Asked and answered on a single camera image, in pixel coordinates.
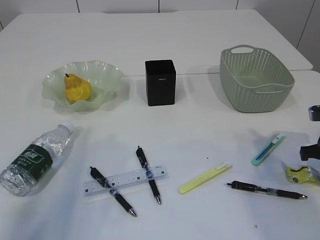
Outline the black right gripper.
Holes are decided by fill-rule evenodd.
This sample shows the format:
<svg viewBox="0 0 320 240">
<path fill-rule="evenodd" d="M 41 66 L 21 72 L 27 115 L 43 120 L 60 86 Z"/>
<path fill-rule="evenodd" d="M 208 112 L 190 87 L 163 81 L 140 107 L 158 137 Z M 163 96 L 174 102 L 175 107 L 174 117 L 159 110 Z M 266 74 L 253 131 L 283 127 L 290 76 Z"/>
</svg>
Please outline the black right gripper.
<svg viewBox="0 0 320 240">
<path fill-rule="evenodd" d="M 320 121 L 320 105 L 313 105 L 308 108 L 309 119 L 312 122 Z M 317 144 L 300 147 L 300 159 L 301 161 L 308 161 L 309 159 L 320 160 L 320 138 Z"/>
</svg>

